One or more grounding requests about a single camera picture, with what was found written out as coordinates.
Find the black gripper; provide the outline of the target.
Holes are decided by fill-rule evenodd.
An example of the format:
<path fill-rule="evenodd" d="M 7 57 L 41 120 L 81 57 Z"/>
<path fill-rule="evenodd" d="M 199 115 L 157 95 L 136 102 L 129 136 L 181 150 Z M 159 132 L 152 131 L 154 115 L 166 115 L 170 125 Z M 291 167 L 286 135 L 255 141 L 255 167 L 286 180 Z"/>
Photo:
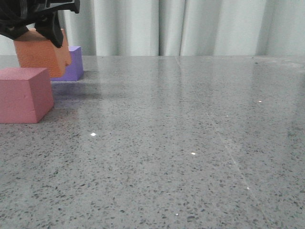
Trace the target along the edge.
<path fill-rule="evenodd" d="M 42 36 L 60 48 L 63 34 L 59 10 L 80 11 L 79 0 L 2 0 L 0 2 L 0 34 L 15 40 L 28 32 L 27 25 L 35 23 Z"/>

